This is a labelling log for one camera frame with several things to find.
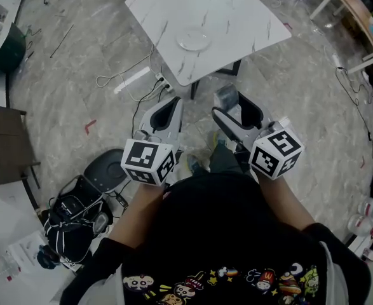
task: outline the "desk leg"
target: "desk leg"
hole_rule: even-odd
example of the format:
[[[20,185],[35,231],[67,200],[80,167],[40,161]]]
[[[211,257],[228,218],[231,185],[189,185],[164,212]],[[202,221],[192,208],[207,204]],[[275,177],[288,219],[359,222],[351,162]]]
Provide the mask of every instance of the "desk leg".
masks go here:
[[[335,12],[333,12],[333,16],[337,16],[338,14],[340,14],[340,12],[344,9],[344,5],[342,4],[340,7],[338,7],[338,9],[336,9]]]
[[[240,64],[241,64],[241,60],[236,61],[233,64],[233,70],[220,69],[220,70],[217,70],[216,72],[218,72],[219,74],[228,74],[230,76],[237,76],[238,75],[238,70],[240,69]]]
[[[370,64],[373,64],[373,58],[371,58],[370,60],[364,62],[363,64],[360,64],[360,65],[358,65],[358,66],[350,69],[348,72],[349,72],[349,74],[352,74],[352,73],[354,73],[356,71],[364,69],[365,67],[369,66]]]
[[[373,53],[366,55],[363,57],[363,61],[367,61],[368,59],[371,59],[373,57]]]
[[[195,83],[192,84],[191,87],[191,100],[194,100],[194,96],[196,95],[196,90],[198,90],[200,80],[197,80]]]
[[[321,12],[321,11],[324,9],[324,7],[326,7],[326,4],[328,4],[329,2],[330,2],[330,0],[323,0],[322,3],[319,4],[319,7],[317,7],[317,8],[315,9],[315,11],[312,13],[312,15],[311,15],[311,20],[313,20],[314,17],[316,17],[317,14],[318,14],[319,12]]]

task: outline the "white table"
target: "white table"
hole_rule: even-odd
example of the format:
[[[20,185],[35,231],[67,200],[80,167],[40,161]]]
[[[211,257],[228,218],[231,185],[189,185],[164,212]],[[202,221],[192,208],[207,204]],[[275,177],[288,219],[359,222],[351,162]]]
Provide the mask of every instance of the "white table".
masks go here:
[[[126,5],[179,84],[195,83],[192,98],[201,78],[291,37],[259,0],[127,0]],[[201,52],[180,47],[177,34],[197,27],[211,44]],[[236,75],[239,65],[229,74]]]

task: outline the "cartoon print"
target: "cartoon print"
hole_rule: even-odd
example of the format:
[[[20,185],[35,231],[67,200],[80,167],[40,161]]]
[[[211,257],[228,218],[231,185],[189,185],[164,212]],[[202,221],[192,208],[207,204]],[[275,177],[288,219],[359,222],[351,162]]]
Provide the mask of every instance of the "cartoon print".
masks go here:
[[[212,286],[215,286],[217,283],[217,278],[216,277],[210,277],[210,279],[207,281],[209,284]]]
[[[145,292],[153,283],[154,279],[152,277],[143,274],[123,279],[123,285],[132,292]]]
[[[245,279],[247,282],[251,283],[251,286],[257,288],[265,295],[274,283],[275,271],[266,269],[261,273],[257,269],[253,269],[248,272]]]
[[[147,290],[145,293],[143,293],[143,295],[147,301],[151,299],[151,297],[156,296],[156,294],[152,290]]]
[[[286,272],[283,276],[281,276],[279,288],[285,296],[299,295],[302,292],[294,276],[292,276],[289,272]]]
[[[167,294],[158,303],[166,305],[183,305],[184,301],[176,295]]]
[[[195,296],[197,290],[203,289],[203,284],[200,280],[205,275],[204,271],[200,271],[194,276],[188,276],[184,282],[176,283],[173,287],[173,293],[180,298],[192,298]],[[166,285],[160,285],[160,292],[168,292],[172,289]]]
[[[262,273],[255,286],[265,295],[274,283],[274,277],[275,271],[272,269],[267,269]]]
[[[294,298],[292,296],[285,295],[285,296],[281,296],[280,300],[278,301],[278,304],[279,305],[289,305],[289,304],[293,305],[292,303],[293,301],[294,301]]]
[[[247,282],[253,282],[256,278],[260,277],[261,272],[258,272],[257,269],[250,270],[247,273],[247,277],[245,278]]]
[[[234,276],[238,276],[238,271],[235,270],[234,268],[233,269],[228,269],[227,267],[223,267],[219,270],[217,270],[217,275],[219,276],[219,278],[223,278],[224,276],[227,276],[227,277],[234,277]]]
[[[179,296],[182,298],[184,297],[192,298],[196,294],[193,288],[189,288],[185,286],[183,283],[176,284],[173,292],[176,296]]]
[[[312,294],[312,297],[314,297],[319,289],[319,275],[315,266],[312,266],[311,269],[301,278],[301,282],[305,283],[305,295]]]
[[[205,275],[205,272],[200,271],[198,274],[195,276],[188,276],[185,279],[185,286],[189,288],[193,288],[195,290],[202,290],[203,289],[203,284],[200,282],[200,280],[203,278]]]
[[[303,268],[299,263],[293,263],[289,271],[292,276],[297,276],[303,272]]]

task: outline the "sneaker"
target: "sneaker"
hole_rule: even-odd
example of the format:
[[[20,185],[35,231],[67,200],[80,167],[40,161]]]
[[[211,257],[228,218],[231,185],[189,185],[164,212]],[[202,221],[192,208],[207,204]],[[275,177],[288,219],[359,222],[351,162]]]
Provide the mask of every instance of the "sneaker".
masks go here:
[[[217,145],[224,145],[227,147],[227,135],[222,130],[217,130],[213,133],[213,146],[214,149],[217,147]]]
[[[186,157],[186,161],[187,167],[192,173],[195,173],[201,168],[200,160],[195,155],[188,154]]]

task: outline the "pants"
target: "pants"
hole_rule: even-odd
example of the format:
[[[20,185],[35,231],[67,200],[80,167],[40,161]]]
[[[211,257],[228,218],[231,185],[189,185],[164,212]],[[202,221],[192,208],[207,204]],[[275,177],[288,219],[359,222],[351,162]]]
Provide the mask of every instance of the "pants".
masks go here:
[[[225,145],[218,144],[210,157],[210,173],[239,173],[243,174],[233,152]],[[208,173],[203,167],[193,173],[199,176]]]

